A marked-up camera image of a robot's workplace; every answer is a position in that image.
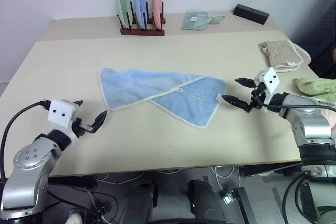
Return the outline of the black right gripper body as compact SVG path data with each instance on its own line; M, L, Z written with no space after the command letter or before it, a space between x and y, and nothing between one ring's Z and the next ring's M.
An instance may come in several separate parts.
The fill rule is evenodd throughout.
M253 91L251 92L251 102L247 105L247 107L244 109L245 112L249 113L252 109L261 110L262 104L266 97L266 86L263 82L260 84L249 84L247 86L248 88L253 88Z

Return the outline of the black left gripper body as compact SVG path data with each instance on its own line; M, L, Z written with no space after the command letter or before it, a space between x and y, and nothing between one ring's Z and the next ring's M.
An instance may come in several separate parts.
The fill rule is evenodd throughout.
M91 133L91 134L95 133L94 127L87 124L83 124L81 118L76 118L73 121L71 129L76 136L76 141L85 133Z

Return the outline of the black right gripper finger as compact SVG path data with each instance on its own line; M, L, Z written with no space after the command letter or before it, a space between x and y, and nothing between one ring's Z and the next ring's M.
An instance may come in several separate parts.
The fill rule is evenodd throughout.
M246 108L248 107L248 103L245 101L240 100L239 98L232 96L232 95L221 95L221 97L223 98L224 101L226 101L227 103L240 108L242 110L246 110Z
M248 79L248 78L237 78L235 81L239 84L241 84L244 87L248 88L255 88L256 84L253 79Z

